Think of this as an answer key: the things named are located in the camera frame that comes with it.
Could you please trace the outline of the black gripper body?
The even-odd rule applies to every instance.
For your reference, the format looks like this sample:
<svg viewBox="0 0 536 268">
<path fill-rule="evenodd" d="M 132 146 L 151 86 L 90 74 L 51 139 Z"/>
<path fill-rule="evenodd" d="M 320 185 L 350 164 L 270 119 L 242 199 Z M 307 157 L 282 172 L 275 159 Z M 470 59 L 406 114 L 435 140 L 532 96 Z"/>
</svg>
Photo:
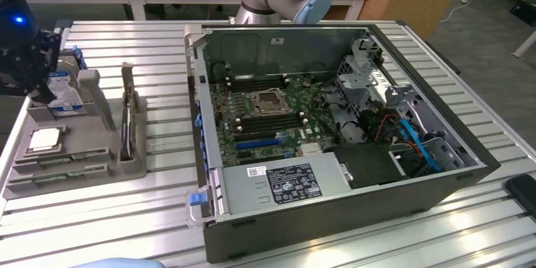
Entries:
<svg viewBox="0 0 536 268">
<path fill-rule="evenodd" d="M 42 69 L 40 27 L 26 0 L 2 0 L 2 93 L 28 94 L 24 71 Z"/>
</svg>

